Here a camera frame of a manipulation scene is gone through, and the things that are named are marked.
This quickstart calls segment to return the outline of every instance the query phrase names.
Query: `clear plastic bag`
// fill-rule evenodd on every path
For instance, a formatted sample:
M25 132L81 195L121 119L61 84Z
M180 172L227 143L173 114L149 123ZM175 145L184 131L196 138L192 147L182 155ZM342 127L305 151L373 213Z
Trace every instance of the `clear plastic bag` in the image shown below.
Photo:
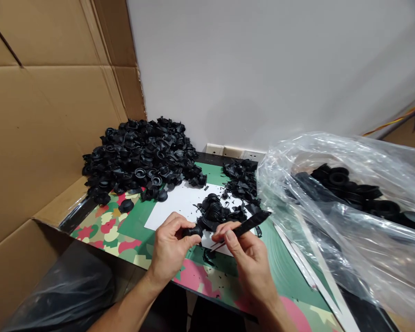
M308 175L324 163L415 211L415 149L312 132L271 148L257 171L262 204L312 264L319 250L337 284L415 322L415 231L338 199Z

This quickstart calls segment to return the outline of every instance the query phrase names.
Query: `camouflage table surface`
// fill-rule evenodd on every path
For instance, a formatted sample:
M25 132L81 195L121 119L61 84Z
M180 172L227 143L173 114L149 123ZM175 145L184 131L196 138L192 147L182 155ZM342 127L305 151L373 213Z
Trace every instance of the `camouflage table surface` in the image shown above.
M222 175L220 166L197 164L208 175L208 184L222 185L228 180ZM112 193L111 197L106 206L96 207L71 236L148 269L154 250L155 232L144 225L154 207L158 205L159 208L160 203L141 202L139 194L117 196ZM131 199L135 207L129 213L120 213L119 205L125 199ZM312 290L304 280L270 219L261 225L261 230L261 239L268 248L271 273L280 299L298 330L342 331L321 294ZM201 247L193 247L173 281L231 309L252 314L238 280L234 258L218 254L213 260L214 266L210 266L203 261L203 251Z

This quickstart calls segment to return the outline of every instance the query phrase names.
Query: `white paper sheet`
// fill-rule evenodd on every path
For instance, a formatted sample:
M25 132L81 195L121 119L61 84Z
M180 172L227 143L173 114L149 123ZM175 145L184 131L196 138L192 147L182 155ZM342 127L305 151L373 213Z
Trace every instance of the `white paper sheet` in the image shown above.
M155 231L174 211L186 217L187 220L196 223L197 218L201 217L202 214L193 204L197 205L198 203L202 203L203 200L211 193L221 195L224 191L222 187L214 184L208 184L208 186L209 188L204 190L205 188L194 188L187 181L183 181L181 185L175 187L173 191L169 192L168 198L165 202L157 203L154 206L151 215L144 226ZM223 198L220 199L223 206L225 206L225 202L229 202L229 207L232 210L233 206L242 204L243 201L241 199L233 198L231 194L229 194L229 196L230 198L227 200L224 200ZM249 218L251 214L247 210L246 213ZM202 237L203 247L210 248L215 243L212 241L211 236L212 232L204 231L204 236ZM221 247L217 250L217 252L232 256L226 246Z

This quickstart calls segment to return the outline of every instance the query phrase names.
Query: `forearm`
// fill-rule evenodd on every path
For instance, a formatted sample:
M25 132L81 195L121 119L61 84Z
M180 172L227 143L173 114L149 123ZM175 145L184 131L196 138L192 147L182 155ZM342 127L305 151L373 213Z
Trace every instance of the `forearm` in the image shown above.
M136 332L165 285L155 282L146 273L138 284L92 325L90 332Z
M255 314L263 331L297 332L292 319L279 298L267 303L255 303Z

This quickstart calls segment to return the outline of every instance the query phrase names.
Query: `craft knife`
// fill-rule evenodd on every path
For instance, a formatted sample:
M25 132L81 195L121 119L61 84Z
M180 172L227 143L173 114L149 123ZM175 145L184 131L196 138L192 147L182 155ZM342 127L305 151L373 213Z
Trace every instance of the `craft knife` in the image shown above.
M239 227L232 230L237 237L242 236L247 231L250 231L252 228L257 227L258 225L261 225L263 221L265 221L272 213L269 211L260 211L254 214L252 217L244 221ZM215 243L211 246L211 252L216 251L223 247L226 244L226 242L221 241L218 243Z

